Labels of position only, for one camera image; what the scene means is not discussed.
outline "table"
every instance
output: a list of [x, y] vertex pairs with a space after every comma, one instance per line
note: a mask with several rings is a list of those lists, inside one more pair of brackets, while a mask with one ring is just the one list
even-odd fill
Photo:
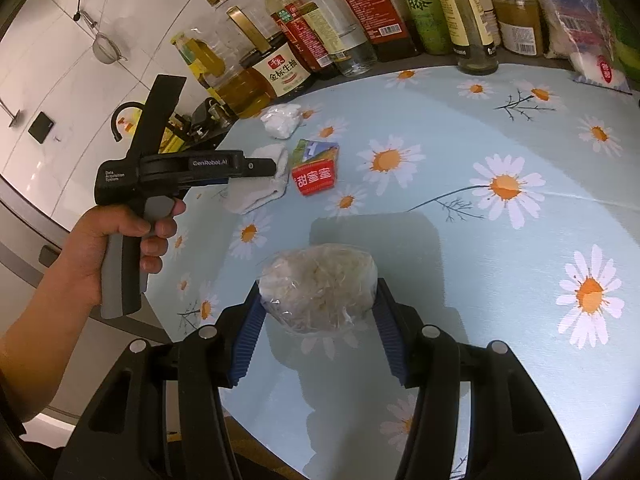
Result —
[[[640, 403], [638, 96], [564, 70], [501, 65], [404, 70], [295, 100], [286, 141], [340, 143], [334, 190], [244, 216], [223, 187], [193, 189], [147, 297], [174, 340], [241, 303], [277, 251], [365, 248], [396, 300], [457, 341], [506, 341], [560, 423], [581, 474], [606, 459]], [[274, 142], [238, 121], [221, 149]], [[469, 394], [456, 463], [464, 472]], [[271, 317], [226, 409], [312, 480], [392, 478], [416, 391], [391, 376], [371, 319], [333, 338]]]

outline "hand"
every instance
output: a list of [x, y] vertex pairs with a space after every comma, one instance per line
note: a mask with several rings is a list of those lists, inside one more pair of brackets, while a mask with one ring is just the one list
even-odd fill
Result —
[[[168, 248], [167, 238], [174, 236], [177, 231], [173, 216], [184, 213], [185, 209], [184, 202], [176, 199], [171, 215], [156, 222], [155, 235], [142, 240], [142, 270], [151, 274], [160, 272], [160, 257]], [[100, 268], [107, 248], [108, 235], [120, 233], [125, 236], [142, 237], [150, 229], [149, 222], [139, 218], [124, 205], [96, 206], [78, 220], [54, 266], [63, 272], [72, 284], [76, 299], [85, 306], [98, 305], [102, 302]]]

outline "white cloth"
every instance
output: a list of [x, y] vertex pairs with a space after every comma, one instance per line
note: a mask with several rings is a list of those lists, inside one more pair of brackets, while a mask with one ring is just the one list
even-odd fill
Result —
[[260, 120], [274, 139], [289, 139], [302, 120], [300, 108], [301, 105], [293, 104], [271, 106], [263, 112]]
[[244, 214], [284, 195], [289, 181], [287, 160], [289, 153], [284, 144], [270, 144], [255, 150], [250, 158], [272, 158], [277, 169], [274, 176], [230, 178], [223, 198], [225, 209]]

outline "black wall device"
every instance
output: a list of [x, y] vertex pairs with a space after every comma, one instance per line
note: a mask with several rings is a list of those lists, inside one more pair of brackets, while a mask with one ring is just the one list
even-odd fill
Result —
[[46, 114], [40, 112], [36, 117], [36, 120], [31, 123], [31, 126], [29, 126], [29, 133], [31, 134], [31, 137], [42, 144], [53, 128], [53, 124], [54, 122], [49, 119]]

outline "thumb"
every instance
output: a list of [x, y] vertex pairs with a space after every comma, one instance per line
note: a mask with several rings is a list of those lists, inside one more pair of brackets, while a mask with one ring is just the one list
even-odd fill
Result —
[[141, 237], [151, 230], [151, 224], [125, 205], [96, 206], [78, 221], [82, 230], [94, 237], [116, 233]]

